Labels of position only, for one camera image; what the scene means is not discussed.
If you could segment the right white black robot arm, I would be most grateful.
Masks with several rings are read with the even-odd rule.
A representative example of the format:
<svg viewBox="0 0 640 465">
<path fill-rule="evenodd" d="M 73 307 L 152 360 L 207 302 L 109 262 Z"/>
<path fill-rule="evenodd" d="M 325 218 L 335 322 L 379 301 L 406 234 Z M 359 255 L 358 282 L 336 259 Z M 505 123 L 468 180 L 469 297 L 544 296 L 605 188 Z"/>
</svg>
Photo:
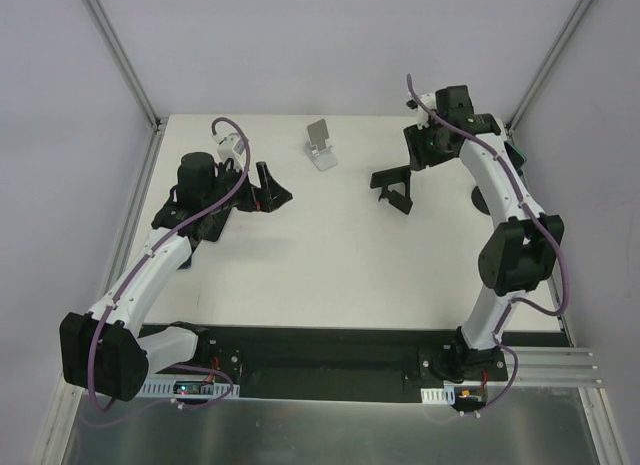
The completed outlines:
<svg viewBox="0 0 640 465">
<path fill-rule="evenodd" d="M 514 308 L 530 305 L 529 293 L 565 265 L 560 249 L 564 223 L 531 196 L 507 150 L 504 125 L 475 111 L 466 86 L 409 94 L 417 110 L 415 125 L 405 131 L 411 169 L 460 160 L 492 221 L 493 232 L 478 256 L 480 294 L 438 361 L 469 380 L 496 360 Z"/>
</svg>

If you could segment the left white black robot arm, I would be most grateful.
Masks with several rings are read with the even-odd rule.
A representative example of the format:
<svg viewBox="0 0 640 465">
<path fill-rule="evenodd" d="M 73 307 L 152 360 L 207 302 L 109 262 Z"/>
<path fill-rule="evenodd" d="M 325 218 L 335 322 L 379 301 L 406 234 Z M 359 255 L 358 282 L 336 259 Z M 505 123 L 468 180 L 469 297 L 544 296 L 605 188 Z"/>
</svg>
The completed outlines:
<svg viewBox="0 0 640 465">
<path fill-rule="evenodd" d="M 187 267 L 197 247 L 217 238 L 231 210 L 271 213 L 293 195 L 256 164 L 259 183 L 228 158 L 206 152 L 182 157 L 177 183 L 156 213 L 143 247 L 123 275 L 84 314 L 71 312 L 59 327 L 64 380 L 94 394 L 129 401 L 148 375 L 182 366 L 204 372 L 211 362 L 210 332 L 183 321 L 141 336 L 142 325 L 169 279 Z"/>
</svg>

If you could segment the black round phone stand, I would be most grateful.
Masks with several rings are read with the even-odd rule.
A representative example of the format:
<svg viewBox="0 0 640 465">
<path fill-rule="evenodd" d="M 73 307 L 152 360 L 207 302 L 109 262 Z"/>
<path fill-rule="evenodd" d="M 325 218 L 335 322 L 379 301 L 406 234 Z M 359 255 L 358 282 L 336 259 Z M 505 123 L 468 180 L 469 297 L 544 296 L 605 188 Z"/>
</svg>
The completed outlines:
<svg viewBox="0 0 640 465">
<path fill-rule="evenodd" d="M 473 206 L 483 215 L 489 216 L 490 215 L 490 211 L 489 211 L 489 207 L 484 199 L 484 196 L 482 195 L 481 190 L 479 189 L 478 186 L 475 186 L 471 192 L 471 201 Z"/>
</svg>

